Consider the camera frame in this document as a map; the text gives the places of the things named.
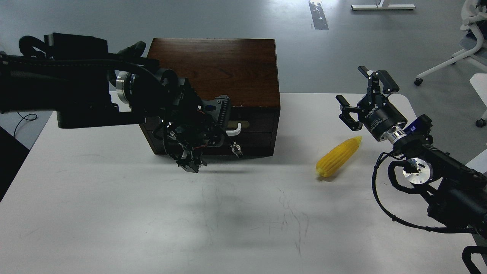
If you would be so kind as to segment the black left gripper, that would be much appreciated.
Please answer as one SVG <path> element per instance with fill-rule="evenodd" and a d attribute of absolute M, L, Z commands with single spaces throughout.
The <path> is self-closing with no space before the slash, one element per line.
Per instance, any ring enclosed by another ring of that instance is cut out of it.
<path fill-rule="evenodd" d="M 177 83 L 167 83 L 166 87 L 173 92 L 174 101 L 152 135 L 163 142 L 166 155 L 179 167 L 198 173 L 201 166 L 208 165 L 200 149 L 218 148 L 225 142 L 233 154 L 243 156 L 241 146 L 226 131 L 232 107 L 229 96 L 202 100 L 187 78 L 178 78 Z"/>

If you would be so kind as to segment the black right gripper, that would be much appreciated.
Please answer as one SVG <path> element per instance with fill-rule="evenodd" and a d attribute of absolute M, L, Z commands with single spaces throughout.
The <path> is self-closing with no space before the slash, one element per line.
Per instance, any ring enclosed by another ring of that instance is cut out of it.
<path fill-rule="evenodd" d="M 386 138 L 383 137 L 385 132 L 395 125 L 404 128 L 407 123 L 405 116 L 384 96 L 398 92 L 400 87 L 386 70 L 372 71 L 359 66 L 358 71 L 368 79 L 367 94 L 357 107 L 351 107 L 342 95 L 336 95 L 341 109 L 339 118 L 352 131 L 359 131 L 364 125 L 374 139 L 382 142 Z M 351 113 L 358 114 L 359 120 L 354 120 Z"/>

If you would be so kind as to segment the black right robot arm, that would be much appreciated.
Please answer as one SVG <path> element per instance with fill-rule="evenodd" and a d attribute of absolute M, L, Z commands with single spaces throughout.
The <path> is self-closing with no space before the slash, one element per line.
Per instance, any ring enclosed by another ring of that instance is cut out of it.
<path fill-rule="evenodd" d="M 372 192 L 388 217 L 404 226 L 444 234 L 476 234 L 486 238 L 487 198 L 486 176 L 467 167 L 449 154 L 433 146 L 432 121 L 421 115 L 412 123 L 393 106 L 388 96 L 399 86 L 385 70 L 372 71 L 358 67 L 368 80 L 367 93 L 357 106 L 342 96 L 339 118 L 353 131 L 365 127 L 378 142 L 389 141 L 393 149 L 381 153 L 374 165 Z M 389 212 L 379 200 L 376 174 L 387 157 L 387 173 L 391 185 L 407 194 L 419 194 L 428 203 L 427 214 L 443 227 L 419 226 Z"/>

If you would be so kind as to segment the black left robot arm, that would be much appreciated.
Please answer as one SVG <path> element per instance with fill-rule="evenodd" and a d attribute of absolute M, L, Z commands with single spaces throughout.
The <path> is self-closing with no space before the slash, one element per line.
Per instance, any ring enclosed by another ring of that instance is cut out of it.
<path fill-rule="evenodd" d="M 52 33 L 23 36 L 21 55 L 1 52 L 1 112 L 54 110 L 60 128 L 143 124 L 159 118 L 152 136 L 187 172 L 207 163 L 203 148 L 242 148 L 227 132 L 231 102 L 226 95 L 202 100 L 187 78 L 142 57 L 136 42 L 117 53 L 93 36 Z"/>

